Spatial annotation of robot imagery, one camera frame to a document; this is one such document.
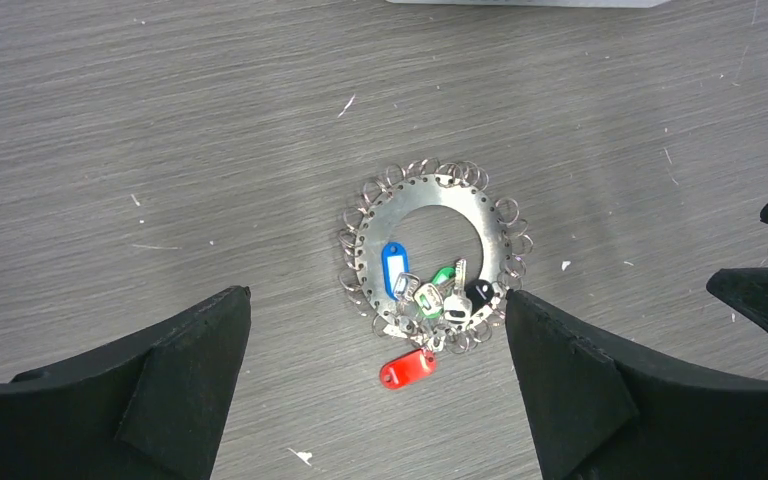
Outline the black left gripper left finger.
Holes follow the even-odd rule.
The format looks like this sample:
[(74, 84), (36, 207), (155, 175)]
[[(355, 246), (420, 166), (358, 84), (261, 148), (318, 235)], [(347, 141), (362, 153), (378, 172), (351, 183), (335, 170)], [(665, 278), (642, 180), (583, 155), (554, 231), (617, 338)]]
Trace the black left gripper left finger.
[(0, 479), (207, 479), (251, 326), (232, 286), (0, 383)]

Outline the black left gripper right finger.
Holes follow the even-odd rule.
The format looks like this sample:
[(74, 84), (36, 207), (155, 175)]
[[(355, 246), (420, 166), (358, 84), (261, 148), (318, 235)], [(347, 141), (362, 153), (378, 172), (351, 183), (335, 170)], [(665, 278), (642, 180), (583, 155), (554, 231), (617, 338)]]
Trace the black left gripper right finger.
[(525, 291), (506, 330), (546, 479), (768, 479), (768, 380), (689, 363)]

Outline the black key tag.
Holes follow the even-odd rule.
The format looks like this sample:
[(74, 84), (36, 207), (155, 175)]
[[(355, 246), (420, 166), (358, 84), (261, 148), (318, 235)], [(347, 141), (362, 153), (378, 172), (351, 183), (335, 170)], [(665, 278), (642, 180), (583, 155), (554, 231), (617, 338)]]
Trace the black key tag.
[(472, 314), (476, 314), (481, 308), (490, 304), (495, 297), (495, 290), (491, 282), (483, 279), (475, 279), (468, 283), (464, 292), (470, 300)]

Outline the silver key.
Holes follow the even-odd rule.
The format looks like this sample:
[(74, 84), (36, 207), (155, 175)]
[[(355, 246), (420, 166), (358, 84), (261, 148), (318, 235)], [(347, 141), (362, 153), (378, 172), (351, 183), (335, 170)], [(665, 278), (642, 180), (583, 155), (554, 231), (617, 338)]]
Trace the silver key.
[(454, 325), (465, 325), (471, 317), (472, 302), (465, 294), (467, 260), (458, 259), (454, 266), (451, 292), (443, 301), (443, 317)]

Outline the red key tag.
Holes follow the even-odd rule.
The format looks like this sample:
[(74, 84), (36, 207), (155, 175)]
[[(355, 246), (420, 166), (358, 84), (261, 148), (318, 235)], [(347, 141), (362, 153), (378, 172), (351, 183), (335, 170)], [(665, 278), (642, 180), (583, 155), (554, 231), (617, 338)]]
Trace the red key tag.
[(379, 380), (385, 388), (397, 390), (430, 376), (437, 364), (432, 351), (416, 349), (383, 365)]

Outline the green key tag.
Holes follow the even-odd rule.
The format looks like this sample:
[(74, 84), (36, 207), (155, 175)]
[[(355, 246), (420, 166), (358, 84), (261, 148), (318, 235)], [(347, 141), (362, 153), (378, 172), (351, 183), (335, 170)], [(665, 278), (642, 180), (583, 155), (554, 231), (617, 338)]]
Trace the green key tag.
[(429, 282), (418, 287), (413, 295), (420, 315), (424, 318), (437, 318), (444, 309), (444, 293), (447, 282), (453, 280), (456, 269), (452, 266), (437, 271)]

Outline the blue key tag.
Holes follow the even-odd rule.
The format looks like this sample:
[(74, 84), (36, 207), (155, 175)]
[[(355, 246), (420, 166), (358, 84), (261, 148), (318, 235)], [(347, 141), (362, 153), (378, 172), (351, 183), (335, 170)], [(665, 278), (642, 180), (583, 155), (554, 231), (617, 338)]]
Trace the blue key tag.
[(383, 278), (387, 295), (396, 300), (396, 283), (401, 273), (409, 273), (409, 260), (407, 251), (398, 242), (387, 243), (381, 252)]

